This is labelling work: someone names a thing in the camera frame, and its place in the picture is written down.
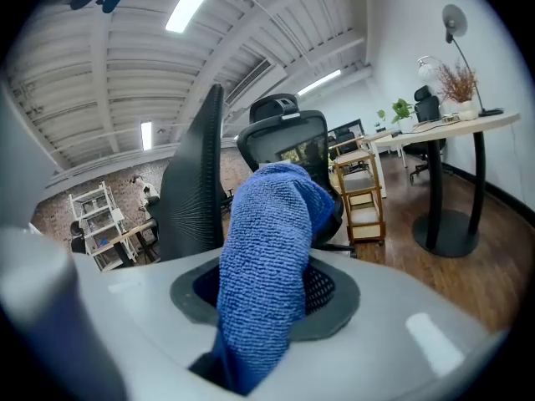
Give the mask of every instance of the wooden floor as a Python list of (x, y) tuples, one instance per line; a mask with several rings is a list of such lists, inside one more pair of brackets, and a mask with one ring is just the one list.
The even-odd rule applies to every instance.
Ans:
[[(440, 258), (422, 249), (412, 236), (412, 223), (429, 206), (429, 172), (409, 183), (420, 160), (408, 157), (408, 168), (394, 154), (381, 156), (387, 198), (384, 199), (386, 240), (358, 245), (359, 259), (407, 272), (448, 298), (495, 331), (509, 326), (527, 283), (535, 232), (508, 206), (487, 195), (480, 241), (464, 258)], [(473, 185), (444, 175), (444, 207), (470, 215)], [(347, 232), (341, 228), (340, 236)]]

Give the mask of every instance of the desk lamp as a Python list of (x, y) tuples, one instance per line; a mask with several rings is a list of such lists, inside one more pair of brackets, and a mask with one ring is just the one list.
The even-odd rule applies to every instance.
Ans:
[[(454, 36), (464, 36), (466, 34), (466, 30), (468, 29), (468, 22), (466, 20), (464, 12), (462, 12), (462, 10), (458, 8), (455, 4), (447, 4), (442, 9), (442, 22), (446, 27), (446, 41), (448, 43), (453, 42), (457, 46), (457, 50), (461, 54), (462, 60), (465, 62), (468, 70), (472, 73), (470, 65), (468, 65), (468, 61), (466, 61), (464, 53), (461, 51), (461, 48), (459, 48), (457, 41), (454, 39)], [(493, 116), (495, 114), (503, 113), (503, 109), (485, 109), (485, 107), (483, 107), (482, 97), (481, 95), (479, 95), (479, 89), (477, 88), (477, 84), (476, 93), (477, 98), (479, 99), (479, 105), (481, 106), (481, 112), (479, 113), (481, 117)]]

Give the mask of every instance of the ceiling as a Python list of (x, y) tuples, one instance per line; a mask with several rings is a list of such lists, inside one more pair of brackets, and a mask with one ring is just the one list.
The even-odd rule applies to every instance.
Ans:
[(230, 93), (266, 58), (287, 76), (275, 92), (363, 67), (365, 0), (256, 1), (206, 0), (183, 34), (165, 30), (178, 0), (43, 6), (9, 54), (8, 87), (63, 171), (141, 153), (143, 121), (156, 148), (179, 142), (214, 82)]

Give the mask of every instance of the blue towel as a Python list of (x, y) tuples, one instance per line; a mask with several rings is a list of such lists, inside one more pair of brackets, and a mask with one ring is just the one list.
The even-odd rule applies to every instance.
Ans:
[(297, 165), (266, 165), (238, 189), (220, 258), (213, 350), (229, 389), (249, 393), (288, 349), (290, 327), (305, 317), (303, 272), (313, 234), (333, 208)]

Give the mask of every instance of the air vent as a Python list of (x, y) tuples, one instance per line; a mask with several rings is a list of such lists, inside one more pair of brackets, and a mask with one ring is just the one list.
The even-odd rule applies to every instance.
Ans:
[(250, 84), (254, 83), (259, 77), (261, 77), (266, 71), (268, 71), (273, 65), (269, 60), (264, 59), (242, 82), (228, 95), (225, 99), (225, 103), (229, 106), (234, 104), (234, 101), (240, 96), (240, 94), (246, 90)]

